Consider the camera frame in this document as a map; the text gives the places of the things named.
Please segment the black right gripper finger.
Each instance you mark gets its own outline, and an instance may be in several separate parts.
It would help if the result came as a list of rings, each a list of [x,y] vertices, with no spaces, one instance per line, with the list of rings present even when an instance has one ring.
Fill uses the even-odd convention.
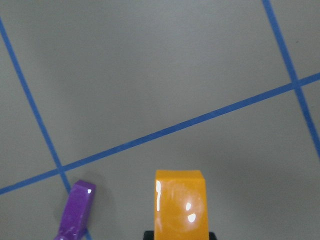
[[[217,237],[214,232],[208,233],[209,240],[217,240]],[[143,234],[143,240],[154,240],[154,231],[153,230],[146,230]]]

